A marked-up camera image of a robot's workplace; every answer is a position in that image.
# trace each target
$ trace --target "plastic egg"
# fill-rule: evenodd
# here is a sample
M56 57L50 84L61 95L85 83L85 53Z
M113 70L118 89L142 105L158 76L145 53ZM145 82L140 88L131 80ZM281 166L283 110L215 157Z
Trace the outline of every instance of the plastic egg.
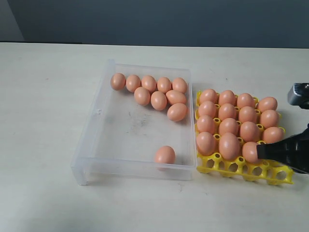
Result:
M156 88L156 81L152 76L147 75L142 78L141 86L147 89L149 92L153 93Z
M134 93L134 91L140 87L140 78L137 75L130 75L126 79L126 88L131 93Z
M219 140L219 152L226 160L234 160L240 151L238 138L232 133L225 133Z
M284 131L282 128L269 127L263 132L263 140L267 144L279 142L284 137Z
M219 108L218 112L218 118L220 118L221 121L223 121L226 118L236 118L236 109L235 107L230 103L225 103Z
M276 127L279 123L279 114L275 110L265 110L260 116L260 124L264 128Z
M276 110L278 107L278 102L273 97L266 97L263 98L259 103L257 104L256 108L263 113L266 110Z
M245 106L255 108L254 99L249 93L242 93L237 98L237 107L241 109Z
M218 101L218 95L216 91L211 88L204 90L199 96L199 103L202 104L205 101L211 101L216 104Z
M161 111L165 109L168 103L168 100L166 99L166 96L164 93L160 91L156 91L151 95L150 103L154 109Z
M239 135L245 142L257 142L260 140L260 130L253 122L242 123Z
M157 163L174 163L176 159L175 151L170 146L163 146L155 153L154 161Z
M182 78L178 77L172 82L173 90L176 90L181 93L186 93L187 91L187 83Z
M197 150L203 156L210 156L214 153L216 141L212 134L202 132L197 136Z
M232 133L237 135L239 131L239 125L233 118L224 119L219 125L219 134L222 136L225 133Z
M259 163L260 160L257 157L256 146L258 143L255 142L247 142L242 146L242 156L246 161L250 163Z
M161 77L156 86L160 92L167 93L172 89L172 82L167 77Z
M216 116L217 108L212 101L204 101L198 108L198 115L208 115L212 118Z
M122 73L115 73L111 78L111 87L114 90L122 90L126 85L126 77Z
M168 110L168 118L171 121L178 122L185 118L188 108L185 104L176 103Z
M138 87L134 91L134 99L139 105L148 105L150 102L150 93L144 87Z
M254 108L250 106L244 106L240 109L238 114L238 120L240 122L254 122L257 120L257 113Z
M168 99L169 104L173 105L176 103L187 103L187 98L185 95L181 92L178 92L176 90L170 90L166 93L166 97Z
M216 128L212 117L208 115L203 115L197 120L197 130L199 132L209 132L214 134Z
M235 97L235 94L231 90L223 91L219 95L218 104L222 106L226 103L230 103L233 106L236 105L236 97Z

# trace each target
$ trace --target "transparent box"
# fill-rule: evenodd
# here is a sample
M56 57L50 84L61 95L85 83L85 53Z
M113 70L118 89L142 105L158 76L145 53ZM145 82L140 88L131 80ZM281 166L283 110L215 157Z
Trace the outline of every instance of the transparent box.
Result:
M167 118L167 108L156 111L149 104L140 106L133 93L124 88L114 91L110 79L115 73L140 78L176 77L188 83L189 113L181 122ZM88 174L121 174L162 179L190 180L197 166L191 74L188 69L116 64L109 60L97 89L71 168L79 185L86 185ZM174 164L154 162L156 151L174 148Z

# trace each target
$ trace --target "egg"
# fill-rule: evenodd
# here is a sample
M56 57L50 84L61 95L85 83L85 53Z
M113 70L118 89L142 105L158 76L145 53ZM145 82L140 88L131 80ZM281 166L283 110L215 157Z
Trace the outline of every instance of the egg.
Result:
M170 163L173 164L175 162L176 155L175 151L170 146L163 146L157 150L155 153L154 161L156 163Z
M139 105L148 105L150 102L150 93L144 87L138 87L134 91L134 99Z
M218 112L218 118L220 118L221 121L223 121L226 118L236 118L236 109L235 107L230 103L225 103L219 108Z
M156 88L156 81L152 76L147 75L142 78L141 86L147 89L149 92L153 93Z
M284 137L284 131L278 127L269 127L263 132L263 140L267 144L279 142Z
M232 133L225 133L219 140L219 152L226 160L234 160L240 152L238 138Z
M212 117L203 115L197 120L197 130L199 132L209 132L210 134L214 134L215 129L215 124Z
M140 78L137 75L130 75L126 79L126 88L131 93L134 93L134 91L140 87Z
M182 78L178 77L173 80L172 82L172 88L173 90L176 90L181 93L186 93L187 91L187 83Z
M176 90L170 90L166 93L166 97L168 99L169 104L173 105L176 103L187 103L187 98L185 95L181 92L178 92Z
M176 103L168 110L168 118L171 121L178 122L185 118L188 108L185 104Z
M167 77L161 77L156 86L160 92L167 93L172 89L172 82Z
M259 163L260 160L257 157L256 146L258 144L255 142L247 142L242 146L242 156L249 163Z
M257 104L256 108L263 113L266 110L276 110L278 107L278 102L273 97L266 97L263 98L259 103Z
M126 77L122 73L115 73L111 78L111 87L114 90L122 90L126 85Z
M260 140L260 130L253 122L242 123L239 135L245 142L257 142Z
M260 124L264 128L276 127L279 123L279 114L274 110L265 110L260 116Z
M212 101L204 101L198 108L198 115L209 115L214 118L217 113L217 108Z
M231 90L223 91L219 95L218 104L222 106L226 103L230 103L233 106L236 105L236 97L235 97L235 94Z
M216 104L218 101L218 94L216 91L211 88L204 90L199 96L199 103L202 104L205 101L211 101Z
M202 132L197 136L197 150L203 156L214 153L216 146L215 138L208 132Z
M168 103L168 100L166 99L166 96L164 93L160 91L156 91L151 95L150 103L154 109L161 111L165 109Z
M254 122L257 121L257 113L254 108L250 106L244 106L239 111L238 120L240 122Z
M254 99L249 93L242 93L237 98L237 107L241 109L245 106L255 108Z
M219 125L219 134L222 136L225 133L232 133L237 135L239 131L239 124L233 118L224 119Z

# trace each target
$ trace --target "yellow egg tray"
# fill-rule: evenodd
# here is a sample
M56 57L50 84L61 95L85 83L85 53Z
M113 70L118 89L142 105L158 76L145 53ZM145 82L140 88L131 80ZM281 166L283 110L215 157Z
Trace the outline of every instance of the yellow egg tray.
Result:
M196 106L199 107L199 96L202 91L197 92ZM255 103L258 103L258 99L254 97ZM196 120L199 118L197 110L195 111ZM220 124L220 119L214 118L216 128ZM264 128L261 124L257 124L258 128L263 131ZM196 136L198 135L197 126L195 124ZM214 138L218 143L220 140L220 135L215 134ZM239 137L239 142L241 145L244 144L243 139ZM264 141L259 141L258 144L265 144ZM259 179L264 179L269 185L279 185L279 184L293 184L292 176L294 171L279 162L273 160L263 159L259 164L253 164L247 162L242 156L238 156L234 161L225 160L219 152L215 152L210 156L203 156L197 152L197 170L200 173L209 173L212 171L219 172L224 177L232 177L235 175L241 175L244 180L256 181Z

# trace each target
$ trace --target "table surface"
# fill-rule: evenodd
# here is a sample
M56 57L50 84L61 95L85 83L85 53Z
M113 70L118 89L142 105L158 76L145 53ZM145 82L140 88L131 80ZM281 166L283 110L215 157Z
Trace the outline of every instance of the table surface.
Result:
M272 95L287 135L307 126L308 112L286 101L294 82L308 81L306 49L0 43L0 231L308 230L306 175L280 187L198 172L77 185L70 161L110 58L191 69L194 92Z

